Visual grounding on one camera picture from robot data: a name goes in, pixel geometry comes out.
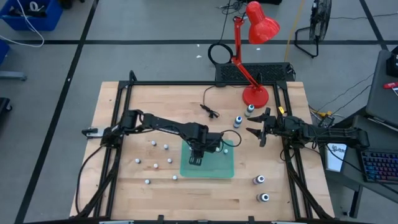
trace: gray floor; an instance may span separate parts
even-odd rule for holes
[[[75,2],[64,11],[53,32],[44,32],[47,40],[79,40],[93,0]],[[99,0],[88,40],[205,40],[219,39],[224,15],[216,6],[227,0],[129,1]],[[396,0],[366,0],[372,14],[398,11]],[[280,6],[264,4],[269,16],[281,25],[277,40],[286,40],[299,0],[283,0]],[[308,25],[312,1],[306,0],[299,27]],[[358,0],[334,0],[332,17],[359,17],[365,13]],[[376,24],[385,40],[398,40],[398,16],[377,17]],[[243,27],[247,39],[249,24]],[[16,32],[0,21],[0,34],[17,40],[35,40],[29,32]],[[233,39],[228,19],[224,39]],[[308,39],[304,33],[300,39]],[[376,40],[367,19],[334,19],[326,40]],[[313,46],[304,46],[315,50]],[[67,99],[52,139],[49,154],[40,175],[25,222],[67,218],[86,140],[80,134],[91,124],[101,82],[125,80],[133,69],[139,80],[213,80],[215,69],[207,58],[208,45],[85,45]],[[281,62],[285,45],[243,45],[245,62]],[[374,71],[380,45],[321,45],[320,56],[311,59],[290,46],[289,62],[304,82],[309,103],[314,108],[345,91]],[[41,49],[11,46],[0,70],[25,72],[26,82],[0,80],[0,96],[9,97],[14,110],[0,130],[0,217],[13,223],[60,92],[67,76],[76,45],[45,45]],[[222,60],[225,52],[215,50]],[[358,94],[371,79],[358,85],[345,97],[325,107],[337,110]],[[338,113],[348,116],[366,104],[368,91]],[[328,182],[333,208],[343,217],[351,205],[353,192]],[[398,205],[368,190],[363,193],[357,222],[393,223]]]

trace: lamp arm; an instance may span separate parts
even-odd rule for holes
[[[238,16],[234,17],[234,30],[235,30],[235,49],[236,56],[232,57],[232,62],[237,66],[239,71],[246,77],[247,80],[257,89],[260,85],[253,79],[250,73],[242,65],[242,51],[241,51],[241,26],[244,24],[244,19]]]

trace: translucent green plate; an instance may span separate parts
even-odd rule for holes
[[[234,150],[233,147],[224,144],[221,152],[205,152],[200,166],[189,164],[191,150],[185,141],[182,141],[180,174],[184,177],[205,178],[232,178],[234,176]]]

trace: rgb keyboard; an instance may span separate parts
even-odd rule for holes
[[[398,184],[398,153],[361,152],[360,162],[365,181]]]

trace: lamp base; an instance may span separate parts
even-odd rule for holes
[[[249,85],[243,90],[243,101],[246,105],[254,105],[255,108],[262,108],[268,102],[268,92],[260,86],[259,89],[254,89],[253,85]]]

